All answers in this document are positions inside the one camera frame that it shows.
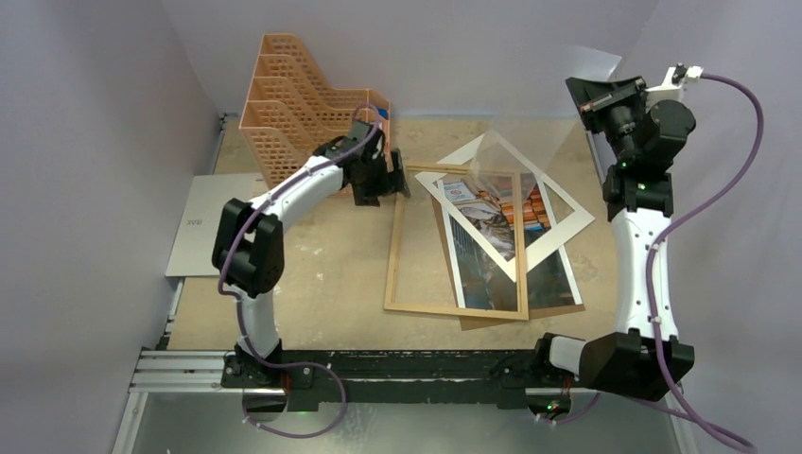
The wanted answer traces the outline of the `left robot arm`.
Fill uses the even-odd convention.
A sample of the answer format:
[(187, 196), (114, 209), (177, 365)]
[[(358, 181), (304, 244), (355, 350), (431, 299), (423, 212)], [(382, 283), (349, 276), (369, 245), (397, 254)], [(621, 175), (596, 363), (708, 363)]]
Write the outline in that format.
[(289, 178), (250, 201), (231, 199), (221, 212), (212, 250), (218, 292), (235, 304), (237, 352), (249, 358), (245, 374), (269, 387), (282, 374), (272, 355), (280, 345), (273, 290), (285, 269), (285, 235), (329, 196), (350, 188), (356, 206), (377, 207), (383, 197), (408, 192), (400, 153), (387, 152), (376, 122), (352, 122), (342, 136), (318, 146)]

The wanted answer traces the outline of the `printed photo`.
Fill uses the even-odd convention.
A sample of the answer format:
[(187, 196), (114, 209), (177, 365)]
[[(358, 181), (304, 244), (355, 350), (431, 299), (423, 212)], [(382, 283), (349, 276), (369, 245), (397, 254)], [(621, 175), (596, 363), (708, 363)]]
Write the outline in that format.
[(515, 216), (523, 221), (523, 244), (530, 248), (552, 227), (550, 205), (531, 175), (520, 177), (524, 194), (514, 208), (513, 178), (508, 175), (448, 174), (437, 189), (470, 224), (463, 226), (447, 209), (444, 244), (454, 272), (457, 306), (467, 309), (517, 311)]

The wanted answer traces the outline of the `white photo mat board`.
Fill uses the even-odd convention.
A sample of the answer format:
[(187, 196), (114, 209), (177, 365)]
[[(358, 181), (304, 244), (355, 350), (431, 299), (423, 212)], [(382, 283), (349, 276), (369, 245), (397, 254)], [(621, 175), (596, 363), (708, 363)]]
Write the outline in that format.
[(517, 170), (520, 177), (530, 175), (533, 186), (545, 196), (545, 208), (550, 227), (540, 238), (527, 246), (528, 271), (559, 251), (574, 236), (592, 221), (594, 216), (575, 201), (557, 182), (555, 182), (532, 158), (527, 157), (496, 131), (488, 131), (458, 148), (436, 163), (416, 163), (407, 165), (408, 170), (416, 172), (415, 178), (429, 194), (441, 204), (447, 215), (456, 221), (476, 242), (481, 250), (506, 274), (514, 276), (514, 258), (502, 255), (500, 249), (475, 227), (456, 202), (448, 198), (445, 190), (438, 186), (447, 175), (466, 174), (475, 178), (489, 177), (491, 170)]

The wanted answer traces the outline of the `wooden picture frame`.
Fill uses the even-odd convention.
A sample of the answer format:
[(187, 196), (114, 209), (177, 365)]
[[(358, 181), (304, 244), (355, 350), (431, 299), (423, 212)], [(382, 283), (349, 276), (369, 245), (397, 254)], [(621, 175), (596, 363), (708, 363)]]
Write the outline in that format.
[(388, 259), (387, 281), (383, 303), (383, 308), (385, 310), (436, 316), (475, 317), (509, 321), (528, 321), (530, 319), (527, 298), (528, 259), (524, 242), (522, 211), (520, 208), (520, 172), (517, 170), (491, 170), (489, 174), (494, 176), (509, 177), (512, 180), (511, 185), (514, 195), (514, 240), (516, 256), (514, 258), (514, 276), (511, 278), (511, 280), (516, 284), (516, 311), (484, 310), (476, 308), (460, 308), (456, 306), (402, 305), (395, 301), (396, 278), (398, 263), (400, 260), (401, 236), (403, 232), (402, 217), (404, 215), (407, 200), (406, 197), (401, 195), (396, 197), (393, 214), (390, 255)]

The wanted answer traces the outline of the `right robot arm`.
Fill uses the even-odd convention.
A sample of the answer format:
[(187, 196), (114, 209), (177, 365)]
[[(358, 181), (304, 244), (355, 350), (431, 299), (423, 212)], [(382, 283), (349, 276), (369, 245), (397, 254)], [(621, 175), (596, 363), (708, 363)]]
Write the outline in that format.
[(696, 119), (679, 98), (679, 78), (653, 89), (640, 77), (571, 77), (566, 86), (585, 131), (602, 135), (614, 157), (602, 197), (617, 247), (619, 306), (614, 331), (600, 338), (546, 334), (532, 375), (552, 385), (570, 373), (591, 390), (657, 402), (695, 362), (673, 319), (665, 247), (674, 213), (670, 168)]

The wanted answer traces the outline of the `transparent acrylic sheet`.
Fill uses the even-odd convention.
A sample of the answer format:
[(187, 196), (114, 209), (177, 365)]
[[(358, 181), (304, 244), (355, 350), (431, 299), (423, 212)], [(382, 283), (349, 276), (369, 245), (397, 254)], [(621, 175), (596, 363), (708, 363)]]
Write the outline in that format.
[(557, 44), (540, 48), (532, 61), (506, 69), (512, 79), (470, 161), (470, 175), (488, 183), (492, 177), (516, 174), (520, 195), (541, 183), (579, 122), (566, 80), (607, 81), (621, 61), (621, 55), (596, 48)]

